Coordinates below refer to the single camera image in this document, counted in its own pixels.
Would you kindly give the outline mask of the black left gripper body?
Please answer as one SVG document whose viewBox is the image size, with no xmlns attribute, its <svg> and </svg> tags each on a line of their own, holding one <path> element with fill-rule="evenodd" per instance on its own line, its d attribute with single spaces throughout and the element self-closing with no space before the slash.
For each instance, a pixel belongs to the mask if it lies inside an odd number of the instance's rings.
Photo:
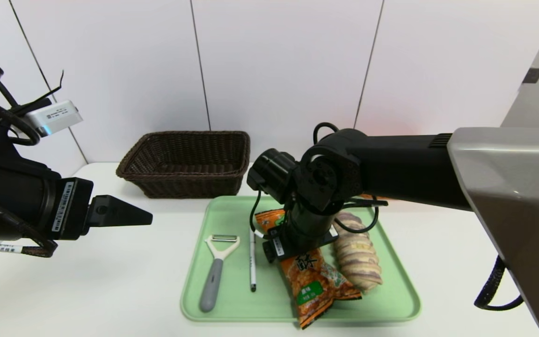
<svg viewBox="0 0 539 337">
<path fill-rule="evenodd" d="M 0 163 L 0 241 L 38 233 L 47 240 L 76 240 L 84 222 L 94 184 L 62 178 L 44 164 L 15 159 Z"/>
</svg>

